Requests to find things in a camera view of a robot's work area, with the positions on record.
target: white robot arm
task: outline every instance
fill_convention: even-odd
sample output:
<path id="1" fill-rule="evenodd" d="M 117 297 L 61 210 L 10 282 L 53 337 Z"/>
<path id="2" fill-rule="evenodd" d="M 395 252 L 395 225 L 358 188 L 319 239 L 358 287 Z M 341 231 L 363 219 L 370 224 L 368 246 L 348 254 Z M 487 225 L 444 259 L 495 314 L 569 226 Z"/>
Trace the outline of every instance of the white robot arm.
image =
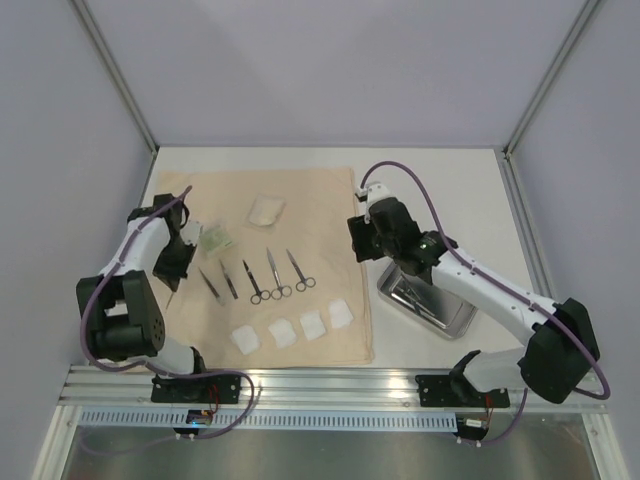
<path id="1" fill-rule="evenodd" d="M 80 312 L 107 275 L 108 283 L 86 312 L 85 341 L 96 360 L 144 361 L 159 372 L 188 375 L 202 370 L 198 352 L 166 336 L 164 320 L 149 284 L 151 275 L 176 291 L 195 251 L 200 232 L 189 211 L 171 194 L 157 195 L 151 207 L 135 209 L 116 254 L 98 276 L 76 286 Z M 149 220 L 168 203 L 174 205 Z"/>
<path id="2" fill-rule="evenodd" d="M 366 202 L 366 213 L 350 218 L 348 225 L 359 262 L 392 258 L 405 274 L 458 295 L 489 314 L 526 347 L 467 355 L 452 370 L 452 382 L 459 383 L 456 390 L 473 396 L 496 388 L 528 386 L 550 402 L 566 399 L 590 363 L 543 312 L 565 324 L 597 360 L 600 353 L 581 303 L 568 299 L 559 304 L 530 292 L 480 265 L 439 232 L 420 231 L 404 204 L 381 183 L 367 185 L 357 197 Z"/>

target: red wire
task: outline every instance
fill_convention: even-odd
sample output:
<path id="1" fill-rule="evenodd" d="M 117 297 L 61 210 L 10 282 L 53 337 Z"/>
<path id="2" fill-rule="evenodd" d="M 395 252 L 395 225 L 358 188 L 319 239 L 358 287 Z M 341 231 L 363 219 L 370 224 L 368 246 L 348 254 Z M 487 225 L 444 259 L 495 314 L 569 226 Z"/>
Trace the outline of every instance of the red wire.
<path id="1" fill-rule="evenodd" d="M 489 425 L 491 424 L 491 418 L 493 417 L 493 400 L 491 400 L 491 396 L 488 393 L 485 398 L 487 401 L 487 428 L 489 428 Z"/>
<path id="2" fill-rule="evenodd" d="M 209 390 L 209 412 L 211 413 L 211 416 L 213 417 L 213 415 L 218 411 L 218 409 L 220 408 L 220 397 L 218 395 L 218 387 L 216 385 L 213 385 L 213 389 L 216 392 L 216 409 L 213 409 L 213 406 L 211 405 L 211 400 L 213 400 L 213 392 L 211 391 L 211 387 L 208 388 Z"/>

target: stainless steel tray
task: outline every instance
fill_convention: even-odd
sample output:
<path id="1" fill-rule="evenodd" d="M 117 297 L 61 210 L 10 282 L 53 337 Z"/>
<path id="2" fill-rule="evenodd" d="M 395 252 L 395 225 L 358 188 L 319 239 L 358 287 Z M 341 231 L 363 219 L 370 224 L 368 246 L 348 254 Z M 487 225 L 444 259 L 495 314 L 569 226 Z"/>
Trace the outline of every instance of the stainless steel tray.
<path id="1" fill-rule="evenodd" d="M 389 305 L 451 340 L 465 334 L 478 310 L 456 295 L 404 275 L 393 262 L 378 280 L 378 293 Z"/>

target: forceps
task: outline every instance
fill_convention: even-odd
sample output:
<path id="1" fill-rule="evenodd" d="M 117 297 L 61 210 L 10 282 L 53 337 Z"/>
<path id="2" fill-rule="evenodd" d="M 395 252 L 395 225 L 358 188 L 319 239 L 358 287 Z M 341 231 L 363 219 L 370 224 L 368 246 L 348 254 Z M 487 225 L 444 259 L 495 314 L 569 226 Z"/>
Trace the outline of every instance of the forceps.
<path id="1" fill-rule="evenodd" d="M 274 300 L 280 300 L 282 297 L 290 297 L 293 290 L 289 285 L 282 285 L 280 282 L 280 275 L 278 275 L 278 269 L 276 268 L 276 262 L 273 260 L 273 255 L 267 248 L 267 258 L 269 259 L 269 265 L 271 266 L 271 272 L 273 278 L 276 280 L 276 288 L 271 291 L 271 298 Z"/>
<path id="2" fill-rule="evenodd" d="M 291 255 L 291 252 L 289 251 L 289 249 L 287 249 L 287 255 L 289 256 L 289 260 L 291 260 L 291 265 L 293 265 L 293 269 L 298 274 L 298 277 L 300 277 L 300 281 L 296 283 L 296 290 L 298 290 L 299 292 L 304 292 L 307 288 L 315 287 L 316 279 L 313 277 L 305 277 L 302 274 L 302 270 L 300 270 L 300 267 L 298 266 L 298 262 L 296 262 L 296 259 L 293 258 L 293 255 Z"/>
<path id="3" fill-rule="evenodd" d="M 233 286 L 233 282 L 231 281 L 229 272 L 227 272 L 227 269 L 224 268 L 224 263 L 222 263 L 222 260 L 218 260 L 218 261 L 220 262 L 220 268 L 222 268 L 222 275 L 224 275 L 224 279 L 227 281 L 227 286 L 229 287 L 229 290 L 231 290 L 231 295 L 233 295 L 234 300 L 237 300 L 238 293 L 236 292 L 236 289 Z"/>
<path id="4" fill-rule="evenodd" d="M 253 285 L 253 289 L 256 291 L 256 293 L 251 295 L 251 303 L 253 303 L 254 305 L 259 305 L 262 300 L 269 300 L 271 298 L 271 292 L 269 292 L 269 290 L 260 290 L 256 279 L 253 277 L 253 273 L 251 273 L 251 270 L 249 269 L 249 265 L 247 265 L 247 262 L 245 262 L 244 260 L 242 261 L 242 263 L 244 263 L 244 269 L 247 271 L 249 281 L 251 282 L 251 285 Z"/>
<path id="5" fill-rule="evenodd" d="M 211 290 L 211 293 L 213 293 L 213 296 L 216 298 L 216 302 L 218 302 L 218 304 L 221 307 L 224 307 L 224 298 L 222 298 L 220 296 L 220 294 L 216 290 L 216 287 L 214 287 L 213 283 L 211 283 L 211 280 L 209 280 L 207 278 L 207 276 L 204 274 L 204 272 L 202 270 L 200 270 L 200 275 L 202 275 L 202 279 L 204 280 L 204 283 L 207 284 L 207 287 L 209 287 L 209 290 Z"/>

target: beige cloth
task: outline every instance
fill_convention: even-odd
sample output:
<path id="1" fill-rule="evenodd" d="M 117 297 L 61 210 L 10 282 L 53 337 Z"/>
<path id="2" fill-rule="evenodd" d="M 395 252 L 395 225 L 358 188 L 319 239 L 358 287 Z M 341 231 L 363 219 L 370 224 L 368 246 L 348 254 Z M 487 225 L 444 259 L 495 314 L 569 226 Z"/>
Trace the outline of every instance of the beige cloth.
<path id="1" fill-rule="evenodd" d="M 194 345 L 207 367 L 300 367 L 366 364 L 373 359 L 371 315 L 366 274 L 355 261 L 346 219 L 353 216 L 353 171 L 350 168 L 245 171 L 220 173 L 170 173 L 158 177 L 157 193 L 174 195 L 193 185 L 186 200 L 191 218 L 205 226 L 223 220 L 238 245 L 224 251 L 221 258 L 229 270 L 239 299 L 234 300 L 222 276 L 218 257 L 207 259 L 200 249 L 189 266 L 188 278 L 171 295 L 157 279 L 153 288 L 164 309 L 167 334 Z M 287 204 L 275 227 L 262 231 L 247 223 L 247 215 L 258 194 L 284 197 Z M 261 289 L 272 290 L 275 281 L 267 261 L 271 250 L 282 283 L 293 288 L 289 298 L 267 300 L 252 305 L 254 293 L 244 271 L 246 260 Z M 313 276 L 317 285 L 305 292 L 295 291 L 298 282 L 286 248 L 296 258 L 302 272 Z M 198 272 L 207 274 L 225 297 L 218 305 Z M 354 321 L 346 328 L 332 329 L 328 306 L 344 298 Z M 300 315 L 320 310 L 327 334 L 308 341 L 300 325 Z M 297 342 L 277 349 L 268 327 L 278 318 L 288 319 Z M 244 356 L 230 339 L 231 332 L 251 325 L 260 337 L 258 351 Z"/>

